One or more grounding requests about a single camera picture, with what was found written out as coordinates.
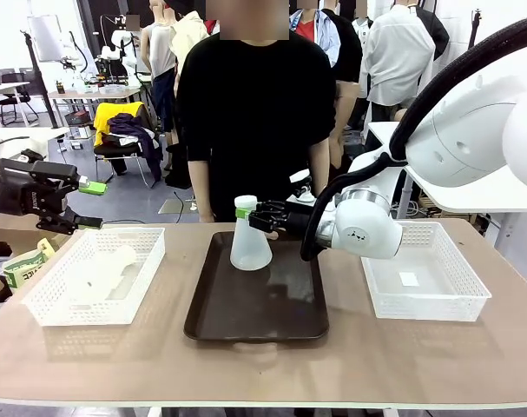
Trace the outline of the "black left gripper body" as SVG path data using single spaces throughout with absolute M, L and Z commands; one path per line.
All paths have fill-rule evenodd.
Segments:
M 0 175 L 0 213 L 55 218 L 65 212 L 68 193 L 69 185 L 63 181 L 41 183 L 29 175 Z

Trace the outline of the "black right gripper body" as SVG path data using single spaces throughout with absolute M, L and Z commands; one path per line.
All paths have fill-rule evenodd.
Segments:
M 288 240 L 302 240 L 306 235 L 313 206 L 297 202 L 287 202 L 285 205 L 286 220 L 283 225 L 284 235 Z

